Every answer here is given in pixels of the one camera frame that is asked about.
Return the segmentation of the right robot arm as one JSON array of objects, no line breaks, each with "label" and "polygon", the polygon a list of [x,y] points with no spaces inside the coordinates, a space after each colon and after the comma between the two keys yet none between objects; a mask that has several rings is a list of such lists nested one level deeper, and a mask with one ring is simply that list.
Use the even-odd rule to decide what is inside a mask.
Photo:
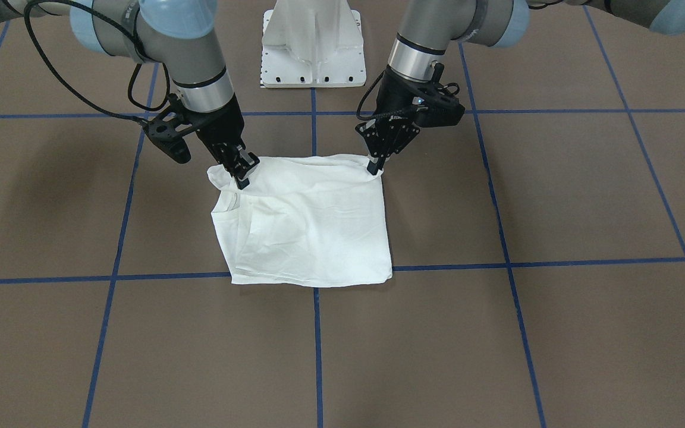
[{"label": "right robot arm", "polygon": [[259,158],[248,152],[237,97],[215,33],[215,1],[79,1],[71,29],[90,51],[168,69],[169,105],[142,129],[161,152],[187,163],[195,133],[239,189]]}]

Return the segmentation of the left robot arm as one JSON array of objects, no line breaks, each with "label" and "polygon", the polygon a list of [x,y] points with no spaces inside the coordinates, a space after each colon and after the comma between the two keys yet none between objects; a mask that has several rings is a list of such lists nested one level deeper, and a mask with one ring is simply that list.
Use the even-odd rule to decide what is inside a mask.
[{"label": "left robot arm", "polygon": [[448,44],[502,48],[524,36],[533,10],[554,1],[411,1],[388,62],[370,89],[375,111],[356,112],[369,152],[367,172],[378,175],[388,158],[405,149],[424,128],[453,127],[464,116],[459,86],[442,83]]}]

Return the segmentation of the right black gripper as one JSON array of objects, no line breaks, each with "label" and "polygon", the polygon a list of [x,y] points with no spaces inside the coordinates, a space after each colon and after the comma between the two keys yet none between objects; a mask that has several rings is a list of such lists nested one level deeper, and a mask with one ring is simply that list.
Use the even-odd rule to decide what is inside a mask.
[{"label": "right black gripper", "polygon": [[166,96],[168,106],[152,120],[142,125],[149,140],[174,162],[191,160],[184,138],[192,133],[209,153],[232,176],[237,189],[244,190],[249,176],[259,164],[259,158],[248,152],[242,139],[244,118],[236,95],[222,108],[211,113],[199,113],[185,108],[174,94]]}]

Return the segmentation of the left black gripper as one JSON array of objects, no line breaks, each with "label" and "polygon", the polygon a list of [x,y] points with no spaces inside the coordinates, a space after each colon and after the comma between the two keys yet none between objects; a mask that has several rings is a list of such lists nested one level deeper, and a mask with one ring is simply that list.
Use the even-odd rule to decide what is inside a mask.
[{"label": "left black gripper", "polygon": [[428,68],[426,81],[411,81],[391,66],[378,75],[356,109],[356,132],[369,152],[366,170],[377,176],[386,160],[399,154],[423,128],[453,127],[464,116],[457,83],[441,84],[442,64]]}]

